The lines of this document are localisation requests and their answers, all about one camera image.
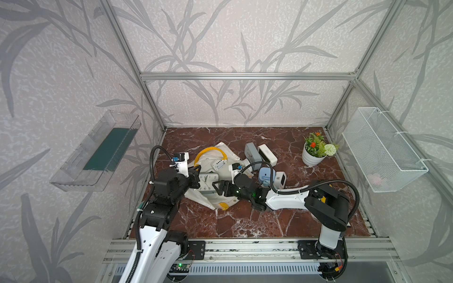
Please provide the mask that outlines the white digital clock dark screen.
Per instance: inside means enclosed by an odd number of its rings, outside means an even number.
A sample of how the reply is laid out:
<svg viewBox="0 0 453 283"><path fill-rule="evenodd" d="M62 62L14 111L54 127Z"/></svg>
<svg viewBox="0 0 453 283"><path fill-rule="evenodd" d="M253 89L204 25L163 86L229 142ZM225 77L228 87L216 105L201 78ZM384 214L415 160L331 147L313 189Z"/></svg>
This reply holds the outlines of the white digital clock dark screen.
<svg viewBox="0 0 453 283"><path fill-rule="evenodd" d="M259 145L258 153L260 154L261 158L264 161L269 162L271 164L271 166L275 166L277 164L277 162L278 162L277 157L275 156L275 154L270 150L270 148L267 145L265 145L265 144Z"/></svg>

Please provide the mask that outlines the white cube alarm clock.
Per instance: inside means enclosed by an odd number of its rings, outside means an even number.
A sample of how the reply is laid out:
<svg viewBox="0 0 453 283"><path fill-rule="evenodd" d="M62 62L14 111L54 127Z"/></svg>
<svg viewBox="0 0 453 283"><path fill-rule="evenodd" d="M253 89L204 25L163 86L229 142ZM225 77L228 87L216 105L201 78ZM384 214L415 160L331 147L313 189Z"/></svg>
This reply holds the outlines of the white cube alarm clock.
<svg viewBox="0 0 453 283"><path fill-rule="evenodd" d="M287 180L287 175L285 172L276 172L276 177L274 178L273 185L277 190L282 190L285 187Z"/></svg>

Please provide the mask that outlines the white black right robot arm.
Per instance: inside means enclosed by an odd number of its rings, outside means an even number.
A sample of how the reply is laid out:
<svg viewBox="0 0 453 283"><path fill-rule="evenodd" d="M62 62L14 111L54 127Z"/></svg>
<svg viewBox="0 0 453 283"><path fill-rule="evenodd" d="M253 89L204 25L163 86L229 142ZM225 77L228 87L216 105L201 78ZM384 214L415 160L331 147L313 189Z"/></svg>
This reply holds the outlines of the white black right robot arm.
<svg viewBox="0 0 453 283"><path fill-rule="evenodd" d="M332 186L334 183L342 183L357 193L352 183L342 179L318 181L294 190L278 190L274 186L259 186L242 173L232 181L220 180L213 182L212 186L220 196L246 200L258 211L280 209L309 211L322 224L318 246L334 250L358 207L358 204L354 204L354 207L349 209L348 196L335 189Z"/></svg>

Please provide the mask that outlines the white canvas bag yellow handles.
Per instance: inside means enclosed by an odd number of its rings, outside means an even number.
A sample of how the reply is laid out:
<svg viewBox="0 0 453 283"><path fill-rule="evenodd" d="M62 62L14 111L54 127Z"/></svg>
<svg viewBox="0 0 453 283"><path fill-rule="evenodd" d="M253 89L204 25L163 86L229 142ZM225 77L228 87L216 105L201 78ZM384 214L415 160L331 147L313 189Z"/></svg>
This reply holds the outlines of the white canvas bag yellow handles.
<svg viewBox="0 0 453 283"><path fill-rule="evenodd" d="M199 174L200 188L189 189L185 197L212 210L228 210L231 206L236 205L239 200L234 196L220 196L213 183L226 180L232 180L232 174L229 171L229 165L239 163L241 166L249 165L247 159L241 160L225 143L220 142L214 150L209 150L201 154L197 164L201 166Z"/></svg>

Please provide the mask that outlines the green square analog clock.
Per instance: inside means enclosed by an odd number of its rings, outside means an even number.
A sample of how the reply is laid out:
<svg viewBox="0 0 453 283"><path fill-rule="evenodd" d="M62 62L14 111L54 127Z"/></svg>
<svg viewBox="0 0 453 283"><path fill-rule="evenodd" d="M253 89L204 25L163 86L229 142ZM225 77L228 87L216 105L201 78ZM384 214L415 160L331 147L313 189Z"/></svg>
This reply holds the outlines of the green square analog clock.
<svg viewBox="0 0 453 283"><path fill-rule="evenodd" d="M217 193L212 183L219 181L219 176L217 173L200 173L199 174L199 184L200 188L198 191L205 195L210 195Z"/></svg>

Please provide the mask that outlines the grey square analog clock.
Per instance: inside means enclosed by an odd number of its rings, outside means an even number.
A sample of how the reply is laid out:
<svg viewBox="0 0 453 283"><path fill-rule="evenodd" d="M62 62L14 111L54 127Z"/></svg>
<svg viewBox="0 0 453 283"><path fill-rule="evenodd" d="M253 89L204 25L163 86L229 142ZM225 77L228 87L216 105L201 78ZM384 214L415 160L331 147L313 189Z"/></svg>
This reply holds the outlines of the grey square analog clock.
<svg viewBox="0 0 453 283"><path fill-rule="evenodd" d="M250 163L263 161L261 155L258 153L258 149L253 142L245 145L244 154Z"/></svg>

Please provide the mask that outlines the light blue face alarm clock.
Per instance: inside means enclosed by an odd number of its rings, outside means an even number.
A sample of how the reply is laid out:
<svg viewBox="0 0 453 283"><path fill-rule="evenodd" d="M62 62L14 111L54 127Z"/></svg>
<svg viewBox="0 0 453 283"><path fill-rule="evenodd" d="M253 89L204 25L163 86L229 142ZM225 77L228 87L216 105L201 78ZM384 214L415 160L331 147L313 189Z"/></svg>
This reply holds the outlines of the light blue face alarm clock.
<svg viewBox="0 0 453 283"><path fill-rule="evenodd" d="M258 172L258 180L263 187L270 187L276 178L276 171L269 167L262 167Z"/></svg>

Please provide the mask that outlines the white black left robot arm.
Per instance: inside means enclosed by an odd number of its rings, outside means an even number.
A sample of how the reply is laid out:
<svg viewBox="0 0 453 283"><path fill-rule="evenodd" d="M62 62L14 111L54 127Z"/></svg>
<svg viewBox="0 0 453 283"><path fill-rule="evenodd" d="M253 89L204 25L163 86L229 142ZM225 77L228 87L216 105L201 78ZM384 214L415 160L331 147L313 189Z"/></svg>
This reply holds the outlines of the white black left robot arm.
<svg viewBox="0 0 453 283"><path fill-rule="evenodd" d="M201 166L185 176L170 168L152 180L153 193L137 215L136 245L120 279L121 283L162 283L175 261L189 252L185 232L171 231L180 203L189 188L199 188Z"/></svg>

